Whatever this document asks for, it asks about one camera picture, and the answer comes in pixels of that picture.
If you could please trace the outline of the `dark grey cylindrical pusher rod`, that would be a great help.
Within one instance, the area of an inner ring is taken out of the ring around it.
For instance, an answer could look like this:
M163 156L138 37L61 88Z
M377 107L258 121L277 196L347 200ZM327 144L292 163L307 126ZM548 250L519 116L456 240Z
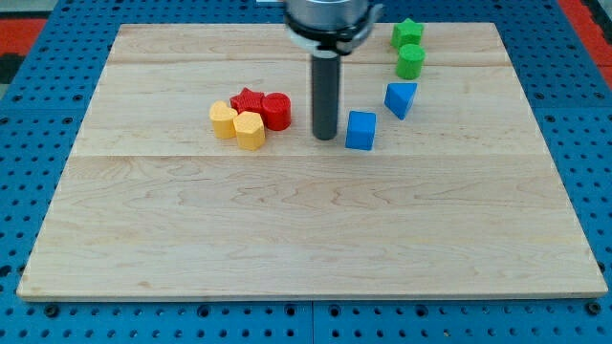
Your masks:
M332 140L338 132L340 57L311 59L312 133Z

